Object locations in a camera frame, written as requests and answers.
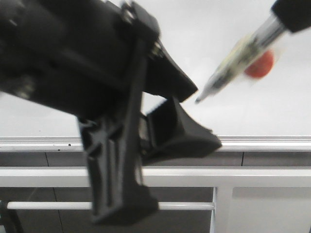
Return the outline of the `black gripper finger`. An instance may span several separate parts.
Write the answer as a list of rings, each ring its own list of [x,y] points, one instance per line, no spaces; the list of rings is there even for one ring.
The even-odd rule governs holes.
[[[197,86],[176,64],[161,41],[156,41],[148,57],[144,92],[183,102],[197,90]]]
[[[212,130],[193,120],[176,98],[141,116],[139,130],[144,163],[203,158],[222,147]]]

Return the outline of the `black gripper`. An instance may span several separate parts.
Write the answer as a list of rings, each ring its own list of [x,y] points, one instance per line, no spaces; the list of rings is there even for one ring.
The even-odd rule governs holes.
[[[141,97],[159,34],[136,2],[0,3],[0,89],[78,118],[96,224],[132,225],[158,209],[137,179]]]

